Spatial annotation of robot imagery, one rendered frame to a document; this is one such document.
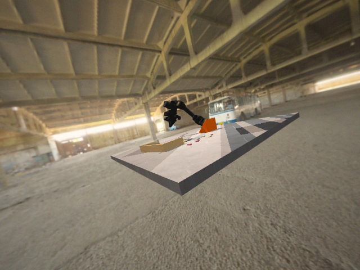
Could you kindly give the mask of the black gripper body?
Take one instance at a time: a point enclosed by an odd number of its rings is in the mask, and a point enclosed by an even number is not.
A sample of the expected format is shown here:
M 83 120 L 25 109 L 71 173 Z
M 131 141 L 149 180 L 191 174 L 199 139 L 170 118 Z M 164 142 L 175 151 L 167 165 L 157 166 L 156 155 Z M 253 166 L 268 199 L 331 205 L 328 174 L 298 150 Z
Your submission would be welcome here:
M 171 118 L 174 120 L 176 120 L 176 118 L 178 118 L 178 120 L 181 119 L 181 117 L 179 115 L 177 115 L 177 112 L 175 110 L 171 110 L 171 111 L 173 112 L 173 116 L 170 115 L 169 117 L 165 117 L 164 120 L 167 121 L 167 119 L 170 120 Z

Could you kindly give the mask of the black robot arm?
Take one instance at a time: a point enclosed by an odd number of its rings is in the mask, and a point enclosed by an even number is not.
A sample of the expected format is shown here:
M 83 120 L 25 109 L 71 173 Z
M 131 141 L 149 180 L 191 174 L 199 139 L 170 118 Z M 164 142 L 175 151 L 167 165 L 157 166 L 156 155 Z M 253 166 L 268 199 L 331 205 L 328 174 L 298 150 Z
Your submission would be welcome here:
M 178 105 L 176 105 L 179 102 Z M 166 107 L 167 109 L 170 109 L 166 112 L 164 112 L 164 116 L 169 117 L 170 115 L 173 116 L 173 112 L 171 110 L 175 110 L 177 111 L 177 109 L 182 109 L 184 110 L 186 113 L 188 113 L 195 121 L 196 124 L 203 126 L 204 123 L 204 119 L 201 115 L 195 115 L 191 110 L 189 110 L 186 105 L 184 104 L 184 102 L 180 101 L 180 100 L 174 100 L 174 101 L 164 101 L 163 104 L 164 107 Z

